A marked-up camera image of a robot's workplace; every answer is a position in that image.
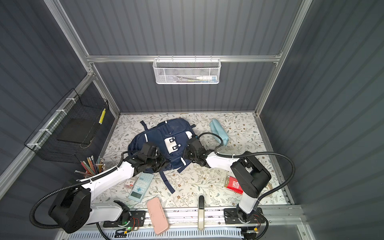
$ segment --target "table surface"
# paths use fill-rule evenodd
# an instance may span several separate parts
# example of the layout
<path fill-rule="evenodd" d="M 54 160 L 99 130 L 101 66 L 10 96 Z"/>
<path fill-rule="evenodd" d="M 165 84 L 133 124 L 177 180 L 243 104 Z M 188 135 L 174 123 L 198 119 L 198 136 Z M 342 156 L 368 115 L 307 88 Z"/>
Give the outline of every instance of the table surface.
<path fill-rule="evenodd" d="M 196 134 L 210 132 L 209 123 L 217 119 L 229 136 L 227 146 L 219 148 L 220 153 L 242 154 L 245 151 L 265 151 L 263 140 L 260 136 L 252 113 L 199 113 L 199 114 L 135 114 L 120 115 L 111 140 L 108 143 L 103 156 L 107 167 L 115 166 L 123 151 L 126 151 L 129 143 L 138 134 L 144 131 L 140 121 L 144 121 L 148 128 L 158 123 L 173 118 L 184 118 L 190 124 L 196 124 L 193 128 Z M 212 136 L 204 136 L 201 139 L 206 149 L 213 149 L 218 142 Z M 278 180 L 268 156 L 259 156 L 259 161 L 269 170 L 272 179 L 262 193 L 278 186 Z M 224 188 L 224 181 L 228 172 L 222 169 L 209 169 L 198 164 L 190 164 L 181 173 L 177 170 L 164 172 L 175 192 L 167 189 L 159 173 L 154 174 L 151 185 L 141 202 L 128 199 L 130 189 L 124 187 L 125 181 L 111 187 L 97 196 L 94 202 L 112 202 L 120 200 L 133 209 L 146 208 L 146 201 L 153 197 L 159 197 L 162 206 L 167 208 L 197 207 L 198 198 L 204 195 L 206 207 L 235 206 L 239 203 L 241 195 Z M 281 190 L 263 198 L 260 205 L 283 205 L 286 200 Z"/>

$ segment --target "metal mesh basket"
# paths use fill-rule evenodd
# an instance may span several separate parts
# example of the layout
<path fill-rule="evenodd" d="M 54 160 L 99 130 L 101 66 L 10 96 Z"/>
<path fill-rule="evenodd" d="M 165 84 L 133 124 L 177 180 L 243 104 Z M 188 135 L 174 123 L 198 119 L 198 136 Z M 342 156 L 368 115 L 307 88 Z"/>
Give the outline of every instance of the metal mesh basket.
<path fill-rule="evenodd" d="M 78 163 L 91 155 L 97 157 L 101 149 L 93 146 L 92 140 L 107 110 L 105 99 L 76 95 L 63 109 L 57 110 L 57 116 L 46 129 L 38 130 L 38 138 L 32 139 L 31 134 L 24 144 L 48 161 Z M 83 132 L 76 132 L 74 127 Z"/>
<path fill-rule="evenodd" d="M 217 84 L 220 59 L 208 61 L 165 61 L 156 58 L 153 70 L 157 84 Z"/>

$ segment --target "pink case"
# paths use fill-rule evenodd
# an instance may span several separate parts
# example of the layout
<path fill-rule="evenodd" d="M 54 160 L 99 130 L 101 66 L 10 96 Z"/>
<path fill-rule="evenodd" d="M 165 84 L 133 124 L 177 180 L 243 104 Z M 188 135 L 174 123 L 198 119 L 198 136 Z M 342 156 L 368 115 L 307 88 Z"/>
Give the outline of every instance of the pink case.
<path fill-rule="evenodd" d="M 148 200 L 147 209 L 155 233 L 160 235 L 167 231 L 169 229 L 169 223 L 164 213 L 163 207 L 161 206 L 160 199 L 158 197 L 154 197 L 151 200 Z"/>

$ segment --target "yellow object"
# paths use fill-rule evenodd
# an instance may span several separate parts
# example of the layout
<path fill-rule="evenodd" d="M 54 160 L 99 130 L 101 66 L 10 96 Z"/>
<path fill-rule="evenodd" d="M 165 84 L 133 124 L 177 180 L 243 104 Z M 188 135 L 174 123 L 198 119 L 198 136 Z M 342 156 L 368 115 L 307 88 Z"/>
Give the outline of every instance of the yellow object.
<path fill-rule="evenodd" d="M 103 123 L 103 120 L 104 120 L 104 116 L 105 116 L 105 109 L 103 110 L 103 112 L 101 113 L 101 116 L 100 116 L 100 119 L 99 119 L 99 123 L 102 124 Z"/>

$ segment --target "navy blue backpack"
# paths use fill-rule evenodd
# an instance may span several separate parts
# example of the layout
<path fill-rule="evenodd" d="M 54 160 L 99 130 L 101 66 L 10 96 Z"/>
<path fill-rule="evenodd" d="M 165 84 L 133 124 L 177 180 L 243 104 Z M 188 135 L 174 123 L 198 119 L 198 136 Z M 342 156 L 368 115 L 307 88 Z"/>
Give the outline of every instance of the navy blue backpack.
<path fill-rule="evenodd" d="M 192 129 L 195 125 L 190 125 L 187 120 L 182 118 L 166 120 L 151 129 L 148 129 L 144 121 L 141 121 L 140 123 L 143 125 L 145 131 L 133 138 L 128 146 L 128 151 L 141 150 L 145 142 L 153 142 L 156 144 L 165 159 L 169 161 L 169 164 L 159 172 L 160 176 L 168 189 L 174 193 L 175 190 L 169 184 L 162 171 L 181 167 L 178 170 L 178 172 L 181 172 L 190 164 L 189 160 L 183 159 L 182 157 L 188 139 L 195 136 Z M 145 172 L 153 173 L 153 170 L 147 169 Z"/>

